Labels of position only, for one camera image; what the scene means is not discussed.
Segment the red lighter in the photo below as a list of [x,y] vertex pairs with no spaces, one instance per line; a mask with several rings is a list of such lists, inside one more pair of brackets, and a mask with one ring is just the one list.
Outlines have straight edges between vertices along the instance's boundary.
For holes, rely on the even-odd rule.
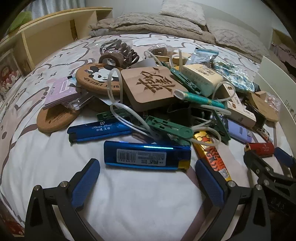
[[248,143],[246,144],[244,151],[254,150],[258,156],[271,156],[274,153],[274,145],[268,143]]

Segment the green pen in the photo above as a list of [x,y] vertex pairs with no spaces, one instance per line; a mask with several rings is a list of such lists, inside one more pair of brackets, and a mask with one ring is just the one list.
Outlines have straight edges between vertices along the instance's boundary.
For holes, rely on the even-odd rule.
[[174,96],[180,100],[185,100],[185,101],[189,101],[189,102],[193,102],[193,103],[197,103],[197,104],[211,105],[211,106],[225,109],[224,104],[222,104],[221,102],[216,101],[216,100],[211,100],[207,97],[196,95],[193,93],[183,92],[181,90],[175,90]]

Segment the purple card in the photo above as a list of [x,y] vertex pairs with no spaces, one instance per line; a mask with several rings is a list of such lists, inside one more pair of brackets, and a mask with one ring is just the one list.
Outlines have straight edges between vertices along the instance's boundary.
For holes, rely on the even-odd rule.
[[71,85],[71,83],[76,83],[75,77],[72,77],[71,75],[56,80],[46,96],[43,109],[45,110],[64,101],[77,98],[80,93],[77,92],[76,87]]

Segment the metal screw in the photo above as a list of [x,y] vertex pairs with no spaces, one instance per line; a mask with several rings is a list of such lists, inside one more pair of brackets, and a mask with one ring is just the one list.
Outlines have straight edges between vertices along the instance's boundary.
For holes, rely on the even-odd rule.
[[265,179],[263,182],[264,182],[264,185],[265,186],[268,186],[269,185],[269,181],[268,180]]
[[262,190],[262,186],[260,184],[257,184],[255,187],[257,188],[258,191]]
[[67,181],[62,181],[59,185],[60,185],[62,188],[65,188],[66,186],[68,186],[68,182],[67,182]]
[[236,185],[236,183],[234,182],[234,181],[229,181],[228,182],[228,186],[230,186],[230,187],[235,187],[235,185]]
[[40,185],[36,185],[35,187],[34,187],[34,190],[35,191],[38,191],[40,189]]

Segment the green cushion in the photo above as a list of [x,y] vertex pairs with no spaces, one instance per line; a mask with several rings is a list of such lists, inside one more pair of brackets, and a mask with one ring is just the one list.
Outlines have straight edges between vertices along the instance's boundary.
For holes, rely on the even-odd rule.
[[12,32],[23,24],[30,22],[32,20],[32,13],[30,11],[20,12],[20,14],[15,18],[15,20],[10,25],[8,32]]

